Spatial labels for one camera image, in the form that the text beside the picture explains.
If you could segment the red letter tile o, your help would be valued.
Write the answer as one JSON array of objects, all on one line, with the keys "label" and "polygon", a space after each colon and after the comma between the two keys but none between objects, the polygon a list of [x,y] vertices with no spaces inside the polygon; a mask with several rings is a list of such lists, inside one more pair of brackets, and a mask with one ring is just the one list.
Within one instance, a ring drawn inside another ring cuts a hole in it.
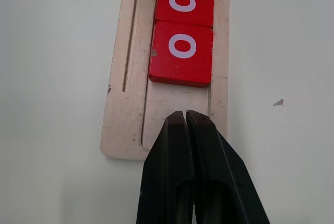
[{"label": "red letter tile o", "polygon": [[211,82],[213,30],[158,21],[154,27],[149,78],[154,82],[206,87]]}]

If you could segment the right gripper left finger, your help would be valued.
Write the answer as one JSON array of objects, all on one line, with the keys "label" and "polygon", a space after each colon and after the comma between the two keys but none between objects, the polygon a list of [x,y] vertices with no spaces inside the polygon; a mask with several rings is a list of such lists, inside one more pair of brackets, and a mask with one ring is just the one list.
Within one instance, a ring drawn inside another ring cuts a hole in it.
[{"label": "right gripper left finger", "polygon": [[193,182],[187,124],[175,111],[144,161],[136,224],[192,224]]}]

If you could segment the wooden letter tray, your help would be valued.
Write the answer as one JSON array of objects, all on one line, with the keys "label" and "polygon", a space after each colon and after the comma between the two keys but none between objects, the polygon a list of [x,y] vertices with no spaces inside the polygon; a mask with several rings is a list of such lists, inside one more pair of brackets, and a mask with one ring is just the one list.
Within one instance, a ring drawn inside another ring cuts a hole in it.
[{"label": "wooden letter tray", "polygon": [[109,158],[145,159],[175,111],[208,115],[228,134],[230,0],[214,0],[212,80],[205,88],[149,79],[155,5],[156,0],[121,0],[100,145]]}]

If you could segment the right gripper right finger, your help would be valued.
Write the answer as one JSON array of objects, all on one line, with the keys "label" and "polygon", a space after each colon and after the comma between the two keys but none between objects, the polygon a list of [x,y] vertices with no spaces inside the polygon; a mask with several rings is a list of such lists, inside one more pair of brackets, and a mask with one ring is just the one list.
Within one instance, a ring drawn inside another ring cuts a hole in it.
[{"label": "right gripper right finger", "polygon": [[270,224],[242,158],[206,115],[187,111],[197,224]]}]

